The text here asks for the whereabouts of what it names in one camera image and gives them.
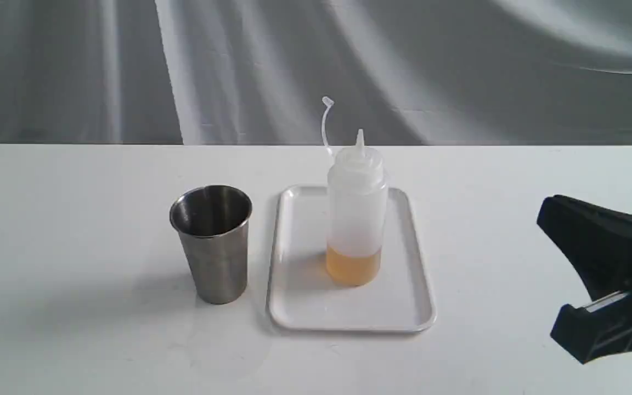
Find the squeeze bottle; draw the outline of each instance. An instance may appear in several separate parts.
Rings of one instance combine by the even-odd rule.
[[[326,105],[321,135],[333,100]],[[389,185],[382,155],[364,145],[362,129],[354,146],[344,147],[328,171],[326,270],[337,283],[364,285],[377,275],[381,260]]]

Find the table surface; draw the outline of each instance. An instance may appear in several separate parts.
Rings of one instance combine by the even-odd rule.
[[[0,393],[632,393],[632,353],[580,365],[549,337],[589,301],[535,225],[562,193],[632,213],[632,147],[384,147],[411,197],[437,321],[413,337],[292,335],[265,295],[278,194],[319,147],[0,145]],[[249,288],[198,302],[168,208],[253,200]]]

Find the white tray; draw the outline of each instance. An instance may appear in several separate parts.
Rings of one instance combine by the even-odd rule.
[[[415,333],[436,319],[406,193],[389,189],[382,262],[376,278],[341,287],[325,268],[326,187],[281,193],[267,311],[288,330]]]

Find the black clamp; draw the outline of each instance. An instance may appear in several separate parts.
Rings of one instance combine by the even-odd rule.
[[[632,215],[555,195],[544,200],[537,223],[593,301],[560,308],[552,339],[582,363],[632,352]]]

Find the cup rim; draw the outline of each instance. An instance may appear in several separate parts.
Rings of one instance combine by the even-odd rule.
[[[230,230],[226,230],[223,233],[217,233],[216,235],[209,235],[209,236],[200,236],[200,235],[193,235],[191,233],[187,233],[185,231],[180,230],[177,227],[177,224],[174,221],[174,218],[172,216],[172,213],[175,211],[176,207],[183,201],[185,200],[185,198],[198,191],[198,190],[203,190],[206,188],[210,188],[210,187],[221,187],[221,188],[228,188],[231,189],[235,192],[238,192],[239,195],[243,196],[245,198],[245,200],[247,200],[248,202],[248,214],[245,216],[245,219],[243,221],[241,221],[238,225],[236,225],[235,227],[231,228]],[[172,224],[172,227],[178,232],[178,233],[182,233],[183,235],[187,235],[193,238],[197,238],[197,239],[212,239],[212,238],[217,238],[219,236],[223,236],[223,235],[228,235],[232,232],[237,231],[238,229],[242,228],[243,225],[245,225],[246,222],[248,222],[248,220],[250,219],[250,216],[253,214],[253,201],[250,200],[250,197],[248,196],[247,193],[243,192],[242,190],[239,190],[236,187],[231,187],[231,185],[220,185],[220,184],[215,184],[215,185],[204,185],[203,187],[198,187],[198,188],[194,188],[192,190],[188,190],[187,192],[184,192],[180,197],[177,198],[177,200],[175,200],[174,203],[172,203],[172,205],[170,206],[170,224]]]

